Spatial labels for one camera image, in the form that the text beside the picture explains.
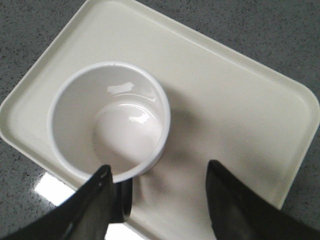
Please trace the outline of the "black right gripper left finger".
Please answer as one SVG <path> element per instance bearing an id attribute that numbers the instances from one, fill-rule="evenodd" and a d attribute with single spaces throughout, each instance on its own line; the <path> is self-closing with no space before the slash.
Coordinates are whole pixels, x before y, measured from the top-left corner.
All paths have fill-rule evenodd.
<path id="1" fill-rule="evenodd" d="M 70 198 L 3 240 L 103 240 L 111 222 L 113 178 L 101 166 Z"/>

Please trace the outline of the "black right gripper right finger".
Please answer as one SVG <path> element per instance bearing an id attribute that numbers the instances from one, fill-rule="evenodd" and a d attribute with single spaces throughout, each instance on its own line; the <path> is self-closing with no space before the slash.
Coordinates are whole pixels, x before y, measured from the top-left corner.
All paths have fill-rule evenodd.
<path id="1" fill-rule="evenodd" d="M 270 205 L 219 161 L 207 166 L 207 204 L 218 240 L 318 240 L 319 231 Z"/>

